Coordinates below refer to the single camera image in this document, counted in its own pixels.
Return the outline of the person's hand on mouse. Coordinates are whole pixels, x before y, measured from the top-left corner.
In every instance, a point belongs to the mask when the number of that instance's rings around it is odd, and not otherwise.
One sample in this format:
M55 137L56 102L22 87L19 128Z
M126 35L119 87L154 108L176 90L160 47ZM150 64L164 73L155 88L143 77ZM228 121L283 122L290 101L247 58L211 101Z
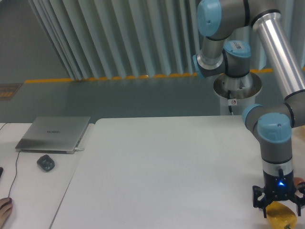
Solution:
M4 223L12 213L12 199L2 198L0 200L0 228L3 227Z

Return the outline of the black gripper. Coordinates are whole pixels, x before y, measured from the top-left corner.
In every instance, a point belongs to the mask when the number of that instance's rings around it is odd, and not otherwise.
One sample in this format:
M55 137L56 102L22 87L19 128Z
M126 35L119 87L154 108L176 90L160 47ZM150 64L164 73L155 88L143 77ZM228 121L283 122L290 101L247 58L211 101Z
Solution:
M296 212L301 216L301 210L305 207L305 183L294 185L294 172L281 176L273 176L266 172L264 175L264 187L252 186L252 202L254 208L259 208L267 218L266 207L273 201L290 200L296 205Z

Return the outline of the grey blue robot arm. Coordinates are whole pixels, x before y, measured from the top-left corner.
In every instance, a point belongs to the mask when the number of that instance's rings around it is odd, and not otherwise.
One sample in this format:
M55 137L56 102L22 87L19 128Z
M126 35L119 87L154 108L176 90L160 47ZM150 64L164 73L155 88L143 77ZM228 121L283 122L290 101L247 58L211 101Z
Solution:
M193 57L199 75L221 74L221 92L230 98L237 83L254 86L250 48L228 41L234 30L250 26L258 35L277 77L284 103L271 108L253 104L244 109L246 128L260 144L264 187L253 186L253 206L266 211L274 201L292 201L297 213L305 206L305 185L294 184L292 129L305 124L305 77L281 25L281 12L272 0L202 0L197 25L203 36Z

